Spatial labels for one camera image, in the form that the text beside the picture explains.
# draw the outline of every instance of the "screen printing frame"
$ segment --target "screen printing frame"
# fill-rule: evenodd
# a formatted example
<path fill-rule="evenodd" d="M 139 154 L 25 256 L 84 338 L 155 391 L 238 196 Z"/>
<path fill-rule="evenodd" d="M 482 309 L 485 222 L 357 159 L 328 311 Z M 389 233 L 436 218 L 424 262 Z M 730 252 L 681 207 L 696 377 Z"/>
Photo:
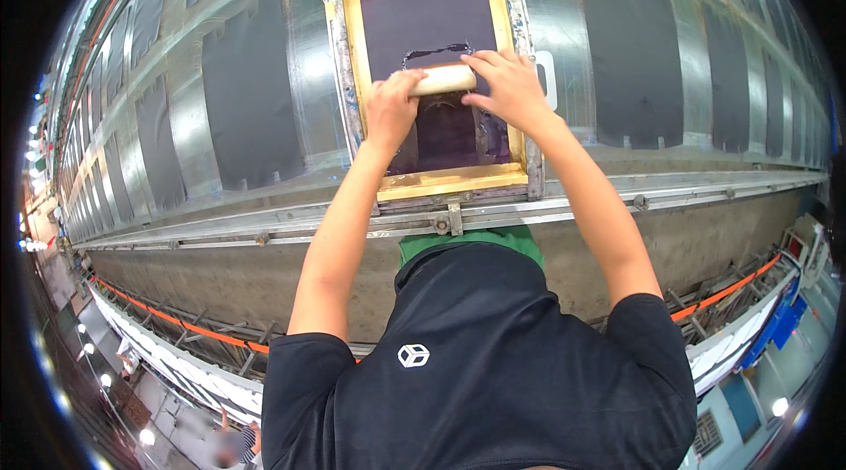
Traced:
<path fill-rule="evenodd" d="M 354 159 L 366 133 L 364 109 L 371 86 L 364 22 L 359 0 L 324 0 L 335 81 L 350 158 Z M 500 50 L 531 55 L 525 0 L 490 0 L 494 34 Z M 543 196 L 543 160 L 529 137 L 508 126 L 508 149 L 512 161 L 489 166 L 458 167 L 385 177 L 377 202 L 394 202 L 436 194 L 472 192 L 471 198 L 490 192 L 497 195 Z"/>

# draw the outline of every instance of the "yellow emulsion border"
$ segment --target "yellow emulsion border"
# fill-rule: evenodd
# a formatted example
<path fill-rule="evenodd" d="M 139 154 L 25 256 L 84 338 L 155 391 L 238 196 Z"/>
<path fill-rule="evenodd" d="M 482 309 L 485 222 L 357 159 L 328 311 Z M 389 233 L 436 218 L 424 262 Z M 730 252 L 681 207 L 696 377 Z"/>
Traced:
<path fill-rule="evenodd" d="M 513 50 L 511 20 L 505 0 L 489 0 L 493 33 L 497 50 Z M 364 19 L 361 16 L 361 0 L 344 0 L 344 16 L 347 25 L 347 40 L 353 67 L 355 95 L 359 102 L 361 128 L 367 135 L 367 99 L 373 84 L 370 62 L 367 57 Z M 526 184 L 523 133 L 508 126 L 508 150 L 512 162 L 491 166 L 459 167 L 455 169 L 431 170 L 410 173 L 396 177 L 385 177 L 376 199 L 410 199 L 413 197 L 470 191 L 471 189 L 498 188 L 515 184 Z"/>

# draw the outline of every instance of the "floor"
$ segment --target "floor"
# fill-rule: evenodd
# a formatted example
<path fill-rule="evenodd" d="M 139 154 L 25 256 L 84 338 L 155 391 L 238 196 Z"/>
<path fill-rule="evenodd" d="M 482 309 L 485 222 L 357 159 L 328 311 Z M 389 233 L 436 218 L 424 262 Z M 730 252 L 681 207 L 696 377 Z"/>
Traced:
<path fill-rule="evenodd" d="M 729 261 L 764 253 L 793 224 L 801 191 L 635 216 L 663 288 L 684 293 Z M 532 227 L 545 255 L 547 285 L 562 311 L 584 320 L 608 314 L 599 265 L 575 222 Z M 97 274 L 156 300 L 227 323 L 287 327 L 305 244 L 264 248 L 91 252 Z M 349 306 L 351 341 L 376 342 L 393 309 L 396 239 L 372 239 L 355 278 Z"/>

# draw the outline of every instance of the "white logo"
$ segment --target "white logo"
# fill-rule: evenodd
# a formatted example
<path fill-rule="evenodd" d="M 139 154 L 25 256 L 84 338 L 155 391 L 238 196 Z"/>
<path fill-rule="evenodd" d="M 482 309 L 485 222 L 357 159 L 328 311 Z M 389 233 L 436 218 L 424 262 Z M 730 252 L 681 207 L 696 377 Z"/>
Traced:
<path fill-rule="evenodd" d="M 397 351 L 397 358 L 405 368 L 420 367 L 429 361 L 429 349 L 419 343 L 403 345 Z"/>

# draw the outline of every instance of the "black t-shirt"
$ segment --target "black t-shirt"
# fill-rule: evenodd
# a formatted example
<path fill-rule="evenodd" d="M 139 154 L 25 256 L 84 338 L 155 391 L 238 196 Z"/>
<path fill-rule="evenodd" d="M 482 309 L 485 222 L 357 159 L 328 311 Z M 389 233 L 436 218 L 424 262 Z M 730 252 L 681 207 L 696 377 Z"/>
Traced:
<path fill-rule="evenodd" d="M 624 298 L 603 336 L 492 243 L 431 248 L 396 287 L 358 364 L 327 334 L 271 343 L 265 468 L 677 468 L 693 442 L 693 380 L 660 298 Z"/>

